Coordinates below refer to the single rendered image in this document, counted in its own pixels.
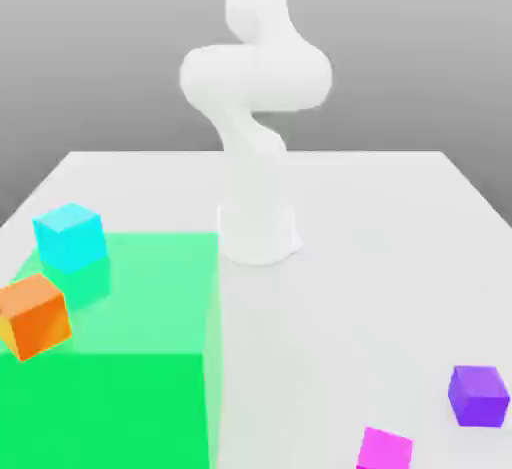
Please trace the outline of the small cyan cube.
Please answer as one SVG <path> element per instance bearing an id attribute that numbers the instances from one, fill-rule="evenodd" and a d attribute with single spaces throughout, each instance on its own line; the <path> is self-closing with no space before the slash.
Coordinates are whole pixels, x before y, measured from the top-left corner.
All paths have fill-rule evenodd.
<path id="1" fill-rule="evenodd" d="M 98 213 L 75 203 L 59 206 L 32 220 L 40 260 L 73 273 L 106 257 L 106 239 Z"/>

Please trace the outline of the small purple cube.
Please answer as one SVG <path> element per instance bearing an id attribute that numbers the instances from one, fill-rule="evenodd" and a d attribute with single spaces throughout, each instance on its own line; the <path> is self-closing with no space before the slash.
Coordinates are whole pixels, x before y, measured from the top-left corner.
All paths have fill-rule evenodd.
<path id="1" fill-rule="evenodd" d="M 510 394 L 496 367 L 456 365 L 448 399 L 460 426 L 501 428 Z"/>

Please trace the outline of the small magenta cube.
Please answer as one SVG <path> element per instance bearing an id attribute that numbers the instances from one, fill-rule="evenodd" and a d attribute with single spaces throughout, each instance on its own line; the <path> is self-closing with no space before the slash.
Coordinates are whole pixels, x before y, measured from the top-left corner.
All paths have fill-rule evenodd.
<path id="1" fill-rule="evenodd" d="M 410 469 L 412 449 L 408 438 L 366 427 L 356 469 Z"/>

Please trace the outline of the large green box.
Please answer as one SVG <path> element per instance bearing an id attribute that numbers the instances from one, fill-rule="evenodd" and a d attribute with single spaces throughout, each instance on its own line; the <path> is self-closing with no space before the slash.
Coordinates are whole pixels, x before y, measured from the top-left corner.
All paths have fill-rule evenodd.
<path id="1" fill-rule="evenodd" d="M 71 337 L 20 362 L 0 343 L 0 469 L 217 469 L 222 401 L 218 241 L 111 233 L 65 275 Z"/>

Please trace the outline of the small orange cube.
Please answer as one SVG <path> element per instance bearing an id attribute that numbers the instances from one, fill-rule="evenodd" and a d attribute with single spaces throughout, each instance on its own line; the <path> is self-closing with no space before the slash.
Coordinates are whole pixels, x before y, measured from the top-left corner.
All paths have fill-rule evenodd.
<path id="1" fill-rule="evenodd" d="M 64 294 L 42 273 L 0 289 L 0 340 L 19 362 L 71 336 Z"/>

